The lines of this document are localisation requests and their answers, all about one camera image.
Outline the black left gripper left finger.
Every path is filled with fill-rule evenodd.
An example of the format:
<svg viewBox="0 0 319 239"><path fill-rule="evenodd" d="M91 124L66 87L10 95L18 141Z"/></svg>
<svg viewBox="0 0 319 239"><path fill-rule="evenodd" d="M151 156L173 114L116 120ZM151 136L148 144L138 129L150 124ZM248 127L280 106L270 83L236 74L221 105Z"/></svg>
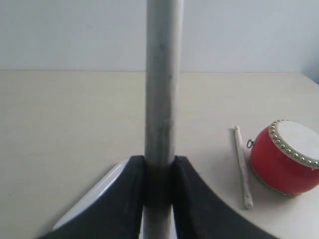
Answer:
<svg viewBox="0 0 319 239"><path fill-rule="evenodd" d="M44 239L137 239L144 197L145 162L131 156L113 185L89 208Z"/></svg>

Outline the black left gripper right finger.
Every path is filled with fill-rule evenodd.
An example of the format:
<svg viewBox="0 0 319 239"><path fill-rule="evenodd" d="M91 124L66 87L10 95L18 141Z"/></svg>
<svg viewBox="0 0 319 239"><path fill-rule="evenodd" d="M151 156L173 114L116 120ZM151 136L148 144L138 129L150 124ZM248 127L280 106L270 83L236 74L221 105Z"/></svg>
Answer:
<svg viewBox="0 0 319 239"><path fill-rule="evenodd" d="M219 199L185 156L173 162L173 214L179 239L273 238Z"/></svg>

